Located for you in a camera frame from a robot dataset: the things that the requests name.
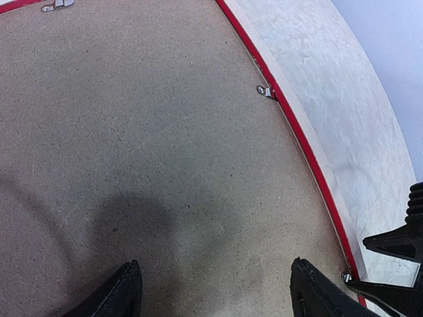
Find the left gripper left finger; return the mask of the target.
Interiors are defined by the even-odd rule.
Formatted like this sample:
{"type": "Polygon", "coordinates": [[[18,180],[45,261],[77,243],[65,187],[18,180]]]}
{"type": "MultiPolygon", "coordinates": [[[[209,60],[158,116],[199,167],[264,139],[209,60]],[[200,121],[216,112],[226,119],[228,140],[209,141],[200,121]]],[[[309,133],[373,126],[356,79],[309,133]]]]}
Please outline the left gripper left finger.
{"type": "Polygon", "coordinates": [[[143,281],[137,260],[124,263],[65,316],[140,316],[143,281]]]}

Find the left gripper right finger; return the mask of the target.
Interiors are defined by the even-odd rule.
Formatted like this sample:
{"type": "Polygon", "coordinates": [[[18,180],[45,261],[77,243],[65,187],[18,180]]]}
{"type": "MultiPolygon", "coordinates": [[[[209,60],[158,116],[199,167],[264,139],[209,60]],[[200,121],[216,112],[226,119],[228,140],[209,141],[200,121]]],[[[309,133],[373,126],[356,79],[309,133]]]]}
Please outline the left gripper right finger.
{"type": "Polygon", "coordinates": [[[376,313],[350,298],[306,259],[294,259],[289,288],[295,317],[376,316],[376,313]]]}

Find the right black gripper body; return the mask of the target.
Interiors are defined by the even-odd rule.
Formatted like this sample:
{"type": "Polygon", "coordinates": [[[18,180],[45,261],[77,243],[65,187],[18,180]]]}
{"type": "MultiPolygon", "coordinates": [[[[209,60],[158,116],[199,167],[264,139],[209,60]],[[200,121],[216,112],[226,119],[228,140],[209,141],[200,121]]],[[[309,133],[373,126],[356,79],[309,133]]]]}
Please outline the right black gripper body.
{"type": "Polygon", "coordinates": [[[415,248],[414,261],[422,263],[422,182],[410,187],[406,210],[406,224],[410,233],[410,243],[415,248]]]}

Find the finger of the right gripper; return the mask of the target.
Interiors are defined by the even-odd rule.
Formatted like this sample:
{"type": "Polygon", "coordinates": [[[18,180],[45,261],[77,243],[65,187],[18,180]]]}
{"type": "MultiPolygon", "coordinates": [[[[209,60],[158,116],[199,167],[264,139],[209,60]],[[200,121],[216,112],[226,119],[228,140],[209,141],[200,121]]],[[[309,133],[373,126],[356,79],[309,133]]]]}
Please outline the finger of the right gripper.
{"type": "Polygon", "coordinates": [[[363,245],[379,254],[416,262],[416,229],[409,225],[368,236],[363,239],[363,245]]]}
{"type": "Polygon", "coordinates": [[[365,297],[390,316],[422,316],[422,288],[358,280],[345,282],[349,290],[365,297]]]}

